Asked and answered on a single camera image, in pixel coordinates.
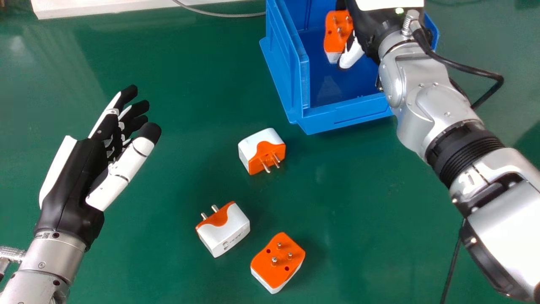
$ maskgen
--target gray cable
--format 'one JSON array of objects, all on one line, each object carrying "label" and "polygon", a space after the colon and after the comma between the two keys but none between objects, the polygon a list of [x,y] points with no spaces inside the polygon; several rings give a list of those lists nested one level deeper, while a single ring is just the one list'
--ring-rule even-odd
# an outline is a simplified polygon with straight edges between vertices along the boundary
[{"label": "gray cable", "polygon": [[180,0],[172,0],[173,2],[175,2],[176,4],[178,4],[179,6],[185,8],[186,10],[190,10],[190,11],[193,11],[193,12],[197,12],[199,14],[203,14],[203,15],[208,15],[208,16],[213,16],[213,17],[222,17],[222,18],[252,18],[252,17],[260,17],[260,16],[264,16],[266,15],[266,12],[265,11],[262,11],[262,12],[255,12],[255,13],[252,13],[252,14],[221,14],[221,13],[218,13],[218,12],[211,12],[211,11],[203,11],[203,10],[198,10],[198,9],[194,9],[188,5],[186,5],[185,3],[181,2]]}]

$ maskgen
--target blue plastic bin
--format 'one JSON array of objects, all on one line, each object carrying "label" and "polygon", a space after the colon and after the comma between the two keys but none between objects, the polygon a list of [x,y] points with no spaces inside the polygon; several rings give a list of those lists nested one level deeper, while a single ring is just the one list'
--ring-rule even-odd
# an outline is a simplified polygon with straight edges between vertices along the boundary
[{"label": "blue plastic bin", "polygon": [[[351,69],[329,64],[323,48],[326,14],[335,0],[267,0],[260,41],[289,122],[315,134],[392,114],[375,88],[377,65],[363,56]],[[435,49],[438,30],[426,16]]]}]

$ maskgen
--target green table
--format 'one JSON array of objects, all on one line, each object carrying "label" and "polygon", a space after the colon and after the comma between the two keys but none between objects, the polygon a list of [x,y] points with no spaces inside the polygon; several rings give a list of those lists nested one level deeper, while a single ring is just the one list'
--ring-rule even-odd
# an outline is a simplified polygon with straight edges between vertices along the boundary
[{"label": "green table", "polygon": [[[64,135],[85,137],[119,89],[138,85],[163,129],[107,210],[71,303],[438,302],[460,223],[445,187],[401,146],[393,118],[313,136],[290,125],[258,45],[263,18],[172,8],[37,21],[19,2],[22,9],[0,13],[1,244],[27,248],[38,192]],[[440,53],[505,75],[478,113],[537,166],[538,5],[427,3]],[[472,98],[490,85],[451,74]],[[248,176],[237,143],[267,127],[287,143],[287,158],[271,174]],[[251,233],[214,259],[194,227],[200,212],[230,200],[250,218]],[[270,295],[249,263],[280,231],[307,257]],[[448,302],[513,301],[496,294],[462,251]]]}]

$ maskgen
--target robotic hand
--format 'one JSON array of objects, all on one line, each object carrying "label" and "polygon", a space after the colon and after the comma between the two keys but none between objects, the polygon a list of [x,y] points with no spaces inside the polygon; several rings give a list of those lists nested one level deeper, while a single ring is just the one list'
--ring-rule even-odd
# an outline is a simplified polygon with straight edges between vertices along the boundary
[{"label": "robotic hand", "polygon": [[161,135],[144,115],[131,85],[109,103],[88,138],[66,136],[39,192],[41,215],[27,251],[0,247],[0,279],[20,263],[0,294],[1,304],[66,303],[83,255],[98,237],[103,211],[124,190]]},{"label": "robotic hand", "polygon": [[473,108],[502,85],[502,76],[435,54],[423,0],[338,0],[336,7],[349,11],[354,26],[339,67],[350,68],[364,54],[379,64],[397,136],[448,187],[473,260],[499,293],[540,303],[540,173],[486,130],[447,67],[498,81]]}]

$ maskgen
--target orange and white adapter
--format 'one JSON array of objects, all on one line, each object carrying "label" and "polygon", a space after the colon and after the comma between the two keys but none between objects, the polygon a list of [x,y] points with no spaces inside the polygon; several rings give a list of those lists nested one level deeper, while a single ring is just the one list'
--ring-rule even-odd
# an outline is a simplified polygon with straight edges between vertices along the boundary
[{"label": "orange and white adapter", "polygon": [[326,15],[325,27],[326,57],[329,63],[335,64],[345,50],[350,33],[353,32],[353,20],[347,10],[330,11]]},{"label": "orange and white adapter", "polygon": [[226,253],[249,233],[249,219],[235,202],[218,209],[212,205],[214,214],[201,213],[202,222],[195,230],[213,257]]},{"label": "orange and white adapter", "polygon": [[270,173],[271,166],[279,168],[285,159],[285,143],[273,128],[264,129],[238,143],[238,156],[250,175]]},{"label": "orange and white adapter", "polygon": [[251,274],[271,293],[279,292],[302,266],[306,252],[287,234],[276,234],[251,261]]}]

